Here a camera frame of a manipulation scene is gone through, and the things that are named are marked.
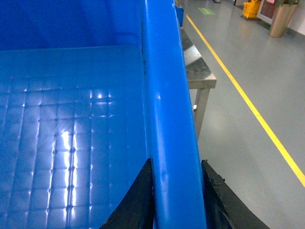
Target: blue plastic crate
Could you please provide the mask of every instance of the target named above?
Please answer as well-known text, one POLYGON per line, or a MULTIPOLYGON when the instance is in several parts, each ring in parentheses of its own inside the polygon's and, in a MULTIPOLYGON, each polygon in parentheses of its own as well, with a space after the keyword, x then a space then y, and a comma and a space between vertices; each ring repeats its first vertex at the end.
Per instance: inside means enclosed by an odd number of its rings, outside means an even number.
POLYGON ((206 227, 172 0, 1 0, 0 28, 0 229, 99 228, 149 157, 157 227, 206 227))
POLYGON ((184 8, 178 7, 176 5, 176 13, 177 13, 177 19, 180 26, 183 26, 183 15, 184 15, 184 8))

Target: blue plastic wall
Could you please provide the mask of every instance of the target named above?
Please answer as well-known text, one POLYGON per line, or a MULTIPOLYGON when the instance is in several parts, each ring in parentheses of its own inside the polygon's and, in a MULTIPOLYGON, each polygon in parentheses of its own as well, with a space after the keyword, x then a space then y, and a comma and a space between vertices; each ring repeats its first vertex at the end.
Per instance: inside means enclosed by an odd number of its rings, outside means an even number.
POLYGON ((203 178, 175 4, 172 0, 145 3, 145 105, 157 226, 206 228, 203 178))
POLYGON ((0 9, 0 50, 141 45, 139 0, 1 0, 0 9))

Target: epoxy floor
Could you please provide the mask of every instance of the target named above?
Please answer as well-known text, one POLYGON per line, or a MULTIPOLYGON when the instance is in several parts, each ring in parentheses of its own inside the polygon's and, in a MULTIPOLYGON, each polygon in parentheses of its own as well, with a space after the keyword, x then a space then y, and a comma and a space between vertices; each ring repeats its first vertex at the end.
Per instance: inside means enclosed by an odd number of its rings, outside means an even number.
MULTIPOLYGON (((304 44, 269 37, 226 1, 180 3, 304 173, 304 44)), ((186 17, 183 27, 217 78, 198 142, 201 158, 271 229, 304 229, 305 187, 186 17)))

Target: wall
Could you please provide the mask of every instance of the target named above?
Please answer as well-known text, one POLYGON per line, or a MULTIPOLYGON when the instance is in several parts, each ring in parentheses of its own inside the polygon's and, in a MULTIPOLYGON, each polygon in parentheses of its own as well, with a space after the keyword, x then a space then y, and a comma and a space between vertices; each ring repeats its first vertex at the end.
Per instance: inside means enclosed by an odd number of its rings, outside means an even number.
POLYGON ((305 35, 305 1, 299 3, 288 27, 305 35))

